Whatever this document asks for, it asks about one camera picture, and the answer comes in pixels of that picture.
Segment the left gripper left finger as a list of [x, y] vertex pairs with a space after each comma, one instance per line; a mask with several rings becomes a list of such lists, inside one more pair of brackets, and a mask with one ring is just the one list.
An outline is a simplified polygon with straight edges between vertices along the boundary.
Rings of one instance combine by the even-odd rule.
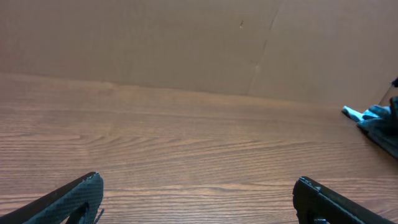
[[96, 224], [104, 182], [97, 172], [89, 172], [33, 202], [1, 217], [1, 223]]

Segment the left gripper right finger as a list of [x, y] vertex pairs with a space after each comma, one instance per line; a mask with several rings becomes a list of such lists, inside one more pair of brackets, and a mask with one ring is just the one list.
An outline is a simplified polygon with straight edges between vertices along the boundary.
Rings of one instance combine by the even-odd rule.
[[394, 224], [306, 176], [294, 185], [293, 205], [300, 224]]

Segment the light blue denim jeans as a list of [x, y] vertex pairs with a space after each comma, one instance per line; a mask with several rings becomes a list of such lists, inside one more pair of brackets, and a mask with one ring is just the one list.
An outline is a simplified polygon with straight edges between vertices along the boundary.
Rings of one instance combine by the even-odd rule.
[[357, 127], [374, 143], [397, 159], [397, 97], [389, 100], [387, 107], [373, 105], [368, 111], [377, 117], [367, 116]]

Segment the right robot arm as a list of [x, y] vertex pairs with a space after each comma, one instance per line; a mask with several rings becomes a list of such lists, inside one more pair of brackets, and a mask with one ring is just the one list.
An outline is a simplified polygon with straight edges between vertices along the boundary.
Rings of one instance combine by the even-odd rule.
[[397, 88], [397, 87], [398, 87], [398, 78], [396, 78], [395, 80], [393, 80], [393, 81], [391, 82], [391, 86], [393, 86], [394, 88]]

